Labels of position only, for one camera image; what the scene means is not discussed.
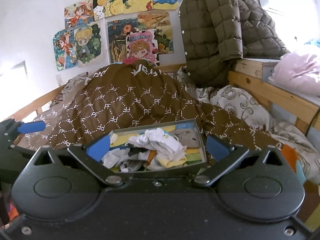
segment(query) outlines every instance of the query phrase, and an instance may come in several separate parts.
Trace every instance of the blanket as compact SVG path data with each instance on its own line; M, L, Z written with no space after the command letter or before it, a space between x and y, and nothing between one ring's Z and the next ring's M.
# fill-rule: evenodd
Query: blanket
M278 141L277 147L288 145L298 154L298 161L306 179L320 184L320 154L307 140L304 134L293 124L274 119L247 91L226 86L222 89L213 87L196 88L186 67L169 75L179 81L193 98L219 106L231 114L243 119L253 130L262 130Z
M139 60L98 70L64 106L55 127L42 134L43 139L38 137L33 147L87 144L114 129L186 119L195 119L202 132L230 145L239 143L255 150L278 143L221 107L195 100L177 80Z
M288 52L254 0L183 0L180 24L187 72L198 87L225 86L234 59L280 59Z

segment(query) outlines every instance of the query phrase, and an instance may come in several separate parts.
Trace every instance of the blue gripper pad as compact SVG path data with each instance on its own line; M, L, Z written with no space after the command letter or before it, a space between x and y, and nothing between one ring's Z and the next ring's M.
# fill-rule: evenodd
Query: blue gripper pad
M221 161L230 154L230 145L227 145L224 141L218 137L211 135L207 138L205 145L208 153L217 161Z
M106 135L87 149L87 155L99 162L110 149L110 137Z
M18 127L18 132L22 134L26 133L33 133L33 132L40 132L45 129L45 122L39 121L39 122L29 122L29 123L22 123Z

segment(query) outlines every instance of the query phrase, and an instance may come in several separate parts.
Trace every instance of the red object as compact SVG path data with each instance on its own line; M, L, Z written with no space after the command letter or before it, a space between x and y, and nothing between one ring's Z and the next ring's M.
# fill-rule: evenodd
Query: red object
M147 10L152 10L152 6L151 6L152 1L148 2L146 8Z
M135 57L129 57L129 58L126 58L123 63L124 64L127 64L127 65L130 65L132 64L133 62L135 62L136 60L138 60L138 58L135 58Z

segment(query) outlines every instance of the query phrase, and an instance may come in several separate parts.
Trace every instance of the folded clothes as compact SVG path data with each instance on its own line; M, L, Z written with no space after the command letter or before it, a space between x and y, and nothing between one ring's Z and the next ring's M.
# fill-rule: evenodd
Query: folded clothes
M131 136L128 143L135 147L157 151L157 157L167 161L179 161L185 156L186 147L161 128L146 130L144 134Z

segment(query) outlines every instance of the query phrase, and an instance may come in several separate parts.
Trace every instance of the orange cloth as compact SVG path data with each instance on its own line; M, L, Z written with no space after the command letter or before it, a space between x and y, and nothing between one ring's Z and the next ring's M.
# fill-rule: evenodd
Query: orange cloth
M157 155L157 151L150 151L149 156L148 156L148 164L152 162L153 158Z
M284 145L281 150L282 155L287 160L294 172L296 172L296 162L298 160L297 152L289 145Z

